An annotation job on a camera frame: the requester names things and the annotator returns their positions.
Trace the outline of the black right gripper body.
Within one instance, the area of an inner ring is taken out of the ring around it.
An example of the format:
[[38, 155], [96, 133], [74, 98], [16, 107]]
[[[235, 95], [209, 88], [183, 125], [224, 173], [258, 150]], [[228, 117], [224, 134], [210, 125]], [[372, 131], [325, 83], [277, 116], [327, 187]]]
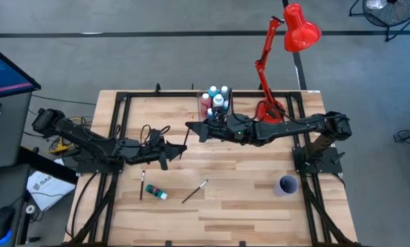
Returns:
[[208, 136], [199, 137], [201, 143], [208, 139], [219, 139], [233, 143], [248, 142], [248, 117], [246, 115], [229, 115], [225, 119], [208, 119]]

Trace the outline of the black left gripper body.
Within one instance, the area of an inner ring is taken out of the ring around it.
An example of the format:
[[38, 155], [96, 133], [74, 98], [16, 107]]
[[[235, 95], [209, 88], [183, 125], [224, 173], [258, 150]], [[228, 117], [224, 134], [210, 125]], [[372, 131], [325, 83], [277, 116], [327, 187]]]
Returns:
[[135, 148], [137, 153], [128, 161], [128, 164], [149, 164], [153, 161], [158, 161], [162, 170], [168, 170], [168, 161], [171, 158], [169, 143], [164, 139], [164, 134], [167, 131], [169, 131], [169, 128], [162, 128], [161, 130], [149, 129], [145, 141], [139, 148]]

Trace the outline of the red paint bottle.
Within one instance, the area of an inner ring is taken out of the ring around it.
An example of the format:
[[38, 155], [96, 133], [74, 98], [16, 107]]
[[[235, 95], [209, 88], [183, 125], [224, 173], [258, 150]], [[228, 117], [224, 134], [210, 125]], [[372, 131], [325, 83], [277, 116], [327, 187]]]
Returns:
[[212, 98], [208, 93], [204, 93], [200, 98], [200, 112], [203, 118], [207, 118], [207, 110], [212, 107]]

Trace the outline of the white paint bottle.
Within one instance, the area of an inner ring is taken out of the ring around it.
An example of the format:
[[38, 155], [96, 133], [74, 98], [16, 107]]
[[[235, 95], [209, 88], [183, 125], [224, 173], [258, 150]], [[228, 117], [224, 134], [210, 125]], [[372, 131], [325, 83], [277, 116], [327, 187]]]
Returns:
[[221, 94], [217, 94], [212, 99], [212, 110], [222, 111], [224, 110], [225, 98]]

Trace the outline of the small green paint bottle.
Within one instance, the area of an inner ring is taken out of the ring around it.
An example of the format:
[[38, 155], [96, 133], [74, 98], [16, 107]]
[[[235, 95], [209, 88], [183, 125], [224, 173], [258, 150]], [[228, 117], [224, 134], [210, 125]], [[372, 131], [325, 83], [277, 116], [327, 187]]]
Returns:
[[162, 200], [165, 200], [168, 197], [166, 192], [150, 184], [146, 186], [145, 191]]

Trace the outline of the clear plastic container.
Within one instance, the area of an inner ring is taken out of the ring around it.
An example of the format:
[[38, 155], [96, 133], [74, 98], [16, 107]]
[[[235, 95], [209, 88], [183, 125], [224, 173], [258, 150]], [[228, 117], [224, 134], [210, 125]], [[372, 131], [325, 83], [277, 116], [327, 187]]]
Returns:
[[[197, 93], [198, 118], [199, 118], [201, 121], [204, 121], [204, 120], [206, 120], [207, 118], [203, 118], [203, 117], [201, 116], [201, 112], [200, 112], [200, 98], [201, 98], [201, 95], [202, 95], [202, 94], [207, 93], [208, 89], [199, 91], [199, 92]], [[224, 110], [222, 110], [222, 111], [213, 111], [214, 118], [215, 118], [215, 117], [218, 117], [218, 116], [221, 116], [221, 115], [224, 115], [224, 114], [227, 114], [228, 112], [229, 112], [229, 110], [228, 110], [228, 111], [224, 111]]]

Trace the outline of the purple plastic cup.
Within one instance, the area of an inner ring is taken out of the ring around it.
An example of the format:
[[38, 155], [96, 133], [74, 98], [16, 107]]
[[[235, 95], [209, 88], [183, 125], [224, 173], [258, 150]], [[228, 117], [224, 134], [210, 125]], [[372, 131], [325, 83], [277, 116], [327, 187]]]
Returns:
[[275, 196], [289, 196], [296, 193], [299, 189], [299, 183], [294, 176], [282, 176], [274, 185], [273, 193]]

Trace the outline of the red desk lamp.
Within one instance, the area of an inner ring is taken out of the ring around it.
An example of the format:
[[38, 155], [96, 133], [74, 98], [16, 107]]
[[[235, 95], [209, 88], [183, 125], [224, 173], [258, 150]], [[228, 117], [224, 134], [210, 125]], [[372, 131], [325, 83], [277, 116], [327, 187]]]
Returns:
[[298, 3], [289, 4], [284, 8], [284, 19], [279, 19], [276, 16], [271, 17], [266, 31], [262, 55], [259, 60], [255, 61], [255, 69], [265, 95], [265, 99], [258, 103], [255, 115], [258, 120], [271, 124], [282, 122], [285, 113], [282, 104], [273, 97], [265, 75], [273, 39], [281, 24], [286, 24], [288, 28], [284, 34], [284, 49], [288, 52], [294, 53], [305, 50], [312, 47], [321, 38], [321, 30], [314, 23], [305, 19], [302, 8]]

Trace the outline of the grey desk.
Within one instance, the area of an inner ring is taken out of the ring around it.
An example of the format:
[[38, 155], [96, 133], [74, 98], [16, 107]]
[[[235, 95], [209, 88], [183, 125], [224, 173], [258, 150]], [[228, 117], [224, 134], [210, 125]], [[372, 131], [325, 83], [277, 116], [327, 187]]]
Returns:
[[17, 157], [25, 129], [31, 94], [24, 93], [0, 98], [0, 208], [12, 206], [14, 219], [8, 241], [0, 247], [13, 247], [23, 207], [29, 166], [19, 165]]

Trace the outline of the black computer mouse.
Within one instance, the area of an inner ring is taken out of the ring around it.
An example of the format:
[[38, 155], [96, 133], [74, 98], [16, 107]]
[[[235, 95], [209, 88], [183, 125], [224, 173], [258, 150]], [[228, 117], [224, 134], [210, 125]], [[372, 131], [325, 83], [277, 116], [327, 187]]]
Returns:
[[15, 210], [12, 206], [0, 208], [0, 244], [8, 242], [11, 238], [14, 212]]

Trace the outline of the blue-screen computer monitor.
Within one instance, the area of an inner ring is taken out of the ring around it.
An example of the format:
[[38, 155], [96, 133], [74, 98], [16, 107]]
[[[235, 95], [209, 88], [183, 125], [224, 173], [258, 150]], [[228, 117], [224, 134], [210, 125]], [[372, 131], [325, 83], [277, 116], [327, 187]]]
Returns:
[[0, 52], [0, 98], [41, 90], [41, 85]]

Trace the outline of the black floor fan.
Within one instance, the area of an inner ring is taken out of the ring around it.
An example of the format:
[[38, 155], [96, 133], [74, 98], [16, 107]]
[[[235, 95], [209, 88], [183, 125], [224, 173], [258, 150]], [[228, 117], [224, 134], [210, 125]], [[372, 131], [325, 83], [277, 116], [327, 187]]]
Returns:
[[385, 42], [389, 42], [410, 25], [410, 0], [356, 0], [348, 16], [364, 16], [372, 25], [385, 28]]

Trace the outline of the black metal rig frame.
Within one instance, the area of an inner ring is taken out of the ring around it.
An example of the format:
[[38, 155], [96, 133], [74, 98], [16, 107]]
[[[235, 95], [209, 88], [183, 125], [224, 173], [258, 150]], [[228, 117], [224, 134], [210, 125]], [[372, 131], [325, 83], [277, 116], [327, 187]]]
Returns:
[[[192, 115], [199, 120], [197, 93], [101, 91], [91, 129], [110, 136], [120, 124], [123, 137], [138, 139], [144, 125], [170, 126], [167, 140], [183, 142], [185, 123]], [[287, 136], [257, 148], [200, 143], [190, 131], [182, 159], [166, 171], [154, 162], [125, 165], [115, 175], [85, 174], [76, 188], [69, 235], [58, 247], [363, 247], [338, 174], [296, 170], [293, 150], [318, 136]], [[285, 175], [294, 176], [299, 189], [275, 196], [273, 187]], [[148, 184], [168, 197], [146, 192]]]

